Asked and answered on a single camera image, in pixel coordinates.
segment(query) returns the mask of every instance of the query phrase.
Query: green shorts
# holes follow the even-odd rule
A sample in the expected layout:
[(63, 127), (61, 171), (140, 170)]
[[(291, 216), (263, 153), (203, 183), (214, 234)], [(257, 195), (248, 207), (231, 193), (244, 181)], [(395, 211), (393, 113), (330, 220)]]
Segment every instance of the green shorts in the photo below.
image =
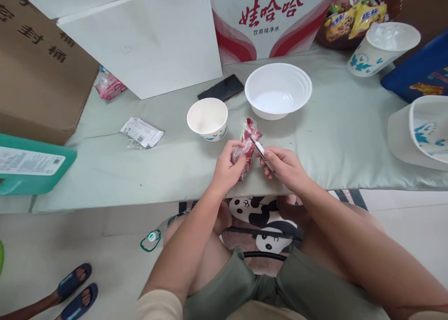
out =
[(389, 319), (369, 294), (323, 269), (297, 249), (276, 278), (255, 275), (241, 249), (203, 289), (187, 298), (184, 319), (226, 319), (250, 300), (291, 309), (308, 320)]

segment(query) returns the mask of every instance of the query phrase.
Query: person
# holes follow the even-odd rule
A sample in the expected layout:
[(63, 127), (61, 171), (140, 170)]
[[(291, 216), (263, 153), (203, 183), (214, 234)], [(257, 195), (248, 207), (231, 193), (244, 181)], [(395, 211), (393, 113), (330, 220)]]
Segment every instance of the person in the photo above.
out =
[[(9, 314), (1, 315), (0, 320), (29, 320), (43, 311), (63, 303), (89, 279), (91, 272), (92, 267), (90, 264), (84, 263), (80, 265), (59, 283), (53, 293), (32, 305)], [(79, 319), (90, 309), (97, 295), (98, 286), (95, 283), (90, 284), (64, 308), (55, 320)]]
[(277, 277), (256, 276), (241, 251), (218, 238), (231, 224), (223, 198), (245, 165), (244, 158), (231, 163), (237, 146), (227, 142), (202, 198), (167, 230), (136, 304), (139, 320), (448, 319), (447, 290), (368, 212), (338, 201), (278, 147), (265, 156), (304, 204), (301, 210), (295, 196), (283, 197), (280, 214), (304, 229), (304, 239)]

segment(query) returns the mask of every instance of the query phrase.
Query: black phone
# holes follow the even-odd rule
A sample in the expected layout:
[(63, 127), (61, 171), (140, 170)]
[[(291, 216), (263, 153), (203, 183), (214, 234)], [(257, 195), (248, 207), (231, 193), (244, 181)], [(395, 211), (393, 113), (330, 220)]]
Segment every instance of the black phone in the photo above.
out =
[(233, 74), (225, 80), (208, 88), (206, 91), (203, 91), (197, 96), (197, 98), (203, 99), (213, 97), (224, 101), (229, 97), (235, 95), (236, 93), (242, 91), (243, 89), (243, 84), (240, 82), (240, 80), (238, 80), (236, 75)]

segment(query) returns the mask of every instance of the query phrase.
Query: blue slipper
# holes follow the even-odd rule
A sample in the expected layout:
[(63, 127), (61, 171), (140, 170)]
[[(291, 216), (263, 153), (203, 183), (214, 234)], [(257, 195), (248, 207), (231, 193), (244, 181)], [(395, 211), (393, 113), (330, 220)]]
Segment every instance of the blue slipper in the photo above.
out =
[[(87, 306), (83, 305), (83, 292), (85, 290), (90, 290), (90, 304)], [(77, 320), (82, 317), (95, 302), (98, 296), (98, 286), (95, 283), (90, 284), (83, 290), (83, 292), (78, 294), (76, 298), (64, 308), (61, 313), (62, 320)]]
[[(84, 280), (79, 280), (76, 275), (76, 270), (82, 268), (85, 271)], [(92, 274), (92, 266), (88, 263), (84, 263), (73, 270), (67, 277), (65, 277), (57, 287), (57, 294), (62, 297), (60, 303), (65, 301), (69, 296), (71, 296), (75, 291), (89, 279)]]

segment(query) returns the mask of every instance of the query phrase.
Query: white floor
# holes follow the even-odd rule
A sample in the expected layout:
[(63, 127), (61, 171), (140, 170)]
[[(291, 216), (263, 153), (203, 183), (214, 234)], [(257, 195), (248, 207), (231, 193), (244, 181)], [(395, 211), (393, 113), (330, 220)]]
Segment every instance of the white floor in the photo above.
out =
[[(387, 233), (448, 288), (448, 192), (361, 191)], [(51, 293), (68, 272), (89, 262), (99, 295), (82, 317), (133, 319), (133, 306), (160, 253), (140, 241), (176, 214), (177, 203), (82, 210), (68, 214), (1, 215), (6, 252), (0, 276), (0, 314)], [(68, 303), (35, 319), (52, 320)]]

